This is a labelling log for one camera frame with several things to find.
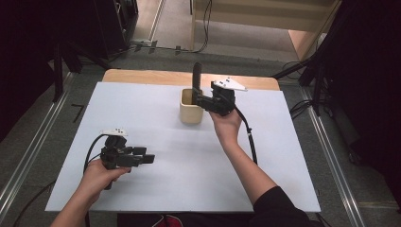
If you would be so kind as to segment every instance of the table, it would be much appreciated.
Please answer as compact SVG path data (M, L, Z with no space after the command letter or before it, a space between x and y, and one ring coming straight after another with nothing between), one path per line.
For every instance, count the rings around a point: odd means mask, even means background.
M283 187L297 207L319 212L305 159L277 81L230 77L250 89L235 96L239 109L253 128L259 166ZM210 79L224 78L227 76L202 75L201 87L205 94L211 95L207 91ZM133 168L131 174L122 176L111 190L102 192L91 210L251 212L252 205L222 151L210 117L205 114L199 125L185 125L179 119L180 91L190 83L190 73L107 71L94 90L46 211L60 211L75 191L86 150L99 131L123 127L129 133L127 146L147 147L148 153L156 155L155 162ZM244 126L238 142L251 155ZM94 150L102 147L99 140Z
M192 2L193 48L196 21L203 20L209 1ZM298 58L303 60L321 34L328 31L340 3L341 0L214 0L210 21L288 29Z

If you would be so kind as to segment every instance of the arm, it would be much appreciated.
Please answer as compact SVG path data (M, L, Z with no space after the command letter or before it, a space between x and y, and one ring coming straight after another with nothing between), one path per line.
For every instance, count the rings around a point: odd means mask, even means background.
M241 118L238 113L232 111L225 116L217 113L210 113L210 115L215 124L218 140L244 186L248 198L254 204L265 192L277 184L239 146L237 137Z
M56 216L51 226L80 226L86 212L88 212L91 205L99 198L100 192L110 181L115 181L119 176L128 171L130 171L130 168L126 167L107 170L100 160L91 162L76 192Z

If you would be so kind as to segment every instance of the cup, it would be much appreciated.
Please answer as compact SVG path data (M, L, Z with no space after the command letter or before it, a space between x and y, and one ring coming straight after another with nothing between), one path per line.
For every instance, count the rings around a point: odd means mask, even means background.
M180 95L180 119L185 124L199 124L203 117L203 109L192 105L192 88L184 88Z

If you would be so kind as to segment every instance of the hand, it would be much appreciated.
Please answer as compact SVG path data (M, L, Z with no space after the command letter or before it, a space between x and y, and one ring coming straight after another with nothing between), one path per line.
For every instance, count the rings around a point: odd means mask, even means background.
M129 172L129 167L106 169L101 160L97 159L89 163L83 174L76 193L86 198L93 204L99 198L100 192L111 182L116 181L121 175Z
M225 147L230 144L237 144L238 131L241 126L242 119L233 110L225 116L221 116L218 113L209 112L215 124L216 135L218 140Z

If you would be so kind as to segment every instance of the sleeve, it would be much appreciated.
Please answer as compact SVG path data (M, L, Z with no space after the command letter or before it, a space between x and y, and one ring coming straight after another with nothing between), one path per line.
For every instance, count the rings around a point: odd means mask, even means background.
M309 227L306 213L297 209L287 194L276 186L263 194L253 205L254 217L250 226Z

